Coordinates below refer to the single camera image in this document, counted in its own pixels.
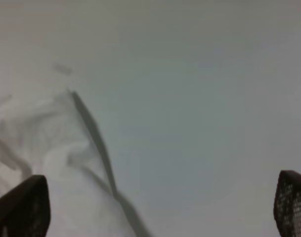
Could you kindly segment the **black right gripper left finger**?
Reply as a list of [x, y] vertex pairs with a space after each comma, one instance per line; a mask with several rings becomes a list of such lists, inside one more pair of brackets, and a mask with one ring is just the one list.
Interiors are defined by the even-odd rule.
[[0, 237], [44, 237], [51, 220], [47, 179], [33, 175], [0, 197]]

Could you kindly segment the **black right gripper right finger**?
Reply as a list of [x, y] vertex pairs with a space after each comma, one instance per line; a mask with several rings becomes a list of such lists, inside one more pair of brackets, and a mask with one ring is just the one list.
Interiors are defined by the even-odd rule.
[[280, 236], [301, 237], [301, 174], [293, 170], [280, 172], [273, 215]]

